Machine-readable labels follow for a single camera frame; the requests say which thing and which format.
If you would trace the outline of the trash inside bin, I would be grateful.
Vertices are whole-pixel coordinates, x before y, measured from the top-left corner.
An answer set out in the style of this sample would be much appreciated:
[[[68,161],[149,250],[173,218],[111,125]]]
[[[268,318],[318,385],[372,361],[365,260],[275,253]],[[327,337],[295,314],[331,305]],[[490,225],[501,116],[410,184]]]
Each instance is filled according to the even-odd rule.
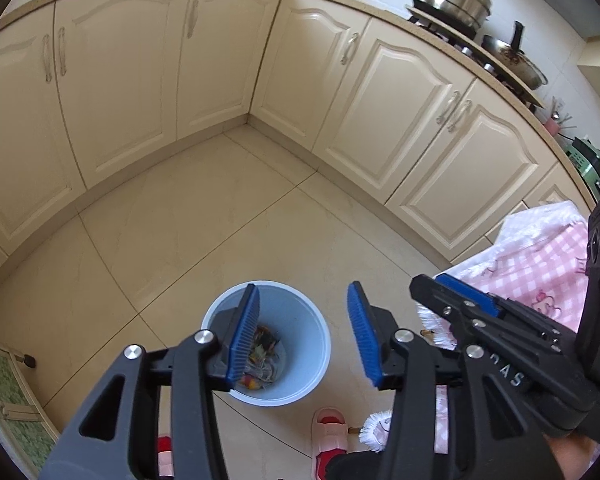
[[[250,353],[240,384],[247,390],[271,387],[282,374],[283,358],[280,339],[268,327],[259,325],[253,336]]]

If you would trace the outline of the light blue trash bin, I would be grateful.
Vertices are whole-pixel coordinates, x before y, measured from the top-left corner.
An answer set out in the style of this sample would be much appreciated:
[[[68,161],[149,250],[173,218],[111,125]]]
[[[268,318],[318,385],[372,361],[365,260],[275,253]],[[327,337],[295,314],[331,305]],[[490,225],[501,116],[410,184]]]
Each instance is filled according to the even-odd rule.
[[[234,399],[259,408],[293,404],[321,382],[332,355],[332,341],[320,309],[302,292],[274,281],[256,281],[260,292],[258,324],[278,339],[276,377],[259,390],[237,386]]]

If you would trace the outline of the cream kitchen cabinets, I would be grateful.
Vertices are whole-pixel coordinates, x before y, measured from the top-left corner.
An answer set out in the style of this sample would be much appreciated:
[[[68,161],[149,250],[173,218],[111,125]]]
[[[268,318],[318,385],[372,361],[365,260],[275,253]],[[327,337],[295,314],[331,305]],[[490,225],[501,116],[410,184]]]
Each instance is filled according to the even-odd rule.
[[[349,0],[31,0],[0,18],[0,269],[182,148],[252,122],[439,259],[520,206],[594,200],[493,75]]]

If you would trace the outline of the green patterned floor mat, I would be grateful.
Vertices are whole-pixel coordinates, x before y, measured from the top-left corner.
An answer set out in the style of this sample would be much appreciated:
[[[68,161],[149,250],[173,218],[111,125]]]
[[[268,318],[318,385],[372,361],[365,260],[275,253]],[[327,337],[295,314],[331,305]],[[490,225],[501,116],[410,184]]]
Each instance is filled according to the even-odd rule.
[[[27,479],[38,478],[59,438],[24,377],[35,367],[30,354],[0,344],[0,445]]]

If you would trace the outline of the pink white slipper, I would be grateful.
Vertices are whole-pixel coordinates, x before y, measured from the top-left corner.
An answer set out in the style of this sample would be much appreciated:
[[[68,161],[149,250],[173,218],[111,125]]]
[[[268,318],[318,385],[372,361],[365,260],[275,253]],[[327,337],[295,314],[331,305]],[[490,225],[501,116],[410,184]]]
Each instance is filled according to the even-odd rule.
[[[326,478],[326,467],[335,457],[348,452],[348,425],[336,408],[320,408],[311,424],[312,476]]]

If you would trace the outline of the green electric grill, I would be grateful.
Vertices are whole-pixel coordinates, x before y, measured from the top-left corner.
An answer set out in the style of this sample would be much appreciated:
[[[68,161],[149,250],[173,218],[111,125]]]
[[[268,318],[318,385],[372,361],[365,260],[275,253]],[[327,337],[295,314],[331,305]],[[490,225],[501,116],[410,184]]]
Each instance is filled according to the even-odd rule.
[[[578,138],[571,141],[566,155],[580,174],[596,202],[600,201],[600,150],[589,140]]]

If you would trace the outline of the pink utensil holder cup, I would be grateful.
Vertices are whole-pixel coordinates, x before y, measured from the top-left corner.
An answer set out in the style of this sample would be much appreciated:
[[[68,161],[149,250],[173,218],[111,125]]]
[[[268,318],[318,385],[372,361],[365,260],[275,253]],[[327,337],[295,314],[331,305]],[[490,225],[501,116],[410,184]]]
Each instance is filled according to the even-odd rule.
[[[550,100],[550,108],[544,122],[544,127],[551,136],[559,136],[562,130],[569,128],[568,122],[572,121],[572,115],[565,111],[565,103],[553,96]]]

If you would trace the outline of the black gas stove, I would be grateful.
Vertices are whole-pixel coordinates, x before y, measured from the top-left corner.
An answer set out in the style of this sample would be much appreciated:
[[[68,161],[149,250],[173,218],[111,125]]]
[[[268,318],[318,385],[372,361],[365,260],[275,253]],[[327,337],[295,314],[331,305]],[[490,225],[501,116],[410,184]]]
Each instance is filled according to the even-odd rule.
[[[506,87],[521,100],[521,102],[531,108],[532,112],[537,108],[544,107],[542,101],[526,84],[503,65],[494,55],[484,50],[483,47],[480,47],[457,29],[454,29],[445,24],[445,22],[438,20],[424,11],[413,8],[412,6],[406,6],[406,10],[412,14],[412,17],[410,18],[412,23],[426,28],[432,34],[444,38],[450,46],[459,50],[460,53],[464,53],[468,58],[472,58],[484,70],[493,75],[498,81],[501,81],[502,84],[505,84]]]

